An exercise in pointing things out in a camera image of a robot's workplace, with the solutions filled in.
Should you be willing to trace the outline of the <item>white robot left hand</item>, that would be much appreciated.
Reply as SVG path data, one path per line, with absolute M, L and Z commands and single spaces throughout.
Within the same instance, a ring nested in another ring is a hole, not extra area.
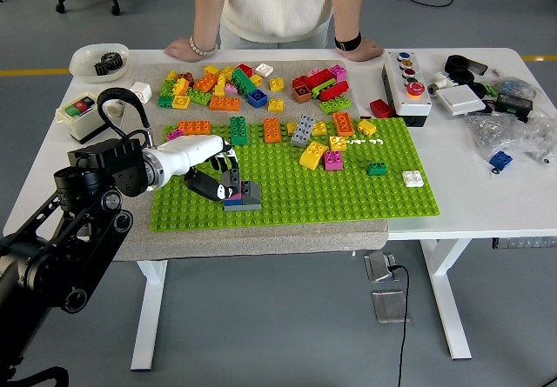
M 217 135 L 180 136 L 163 143 L 156 149 L 144 151 L 144 160 L 153 168 L 151 187 L 165 186 L 173 176 L 183 176 L 188 189 L 212 201 L 223 201 L 240 192 L 238 179 L 231 186 L 221 184 L 216 179 L 197 170 L 196 166 L 211 160 L 215 170 L 225 173 L 226 160 L 233 169 L 238 168 L 234 147 Z

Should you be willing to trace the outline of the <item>person's right hand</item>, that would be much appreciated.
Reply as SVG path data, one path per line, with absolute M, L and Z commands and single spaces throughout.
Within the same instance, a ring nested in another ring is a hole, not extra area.
M 216 49 L 215 43 L 198 41 L 194 37 L 183 37 L 168 45 L 164 53 L 169 57 L 194 63 L 211 57 Z

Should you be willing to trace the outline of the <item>person's left hand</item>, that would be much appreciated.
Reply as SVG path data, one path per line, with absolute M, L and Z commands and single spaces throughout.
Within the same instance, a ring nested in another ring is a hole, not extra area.
M 381 57 L 384 49 L 380 47 L 374 40 L 368 37 L 362 37 L 360 45 L 357 49 L 351 51 L 340 50 L 339 54 L 349 61 L 365 62 L 376 57 Z

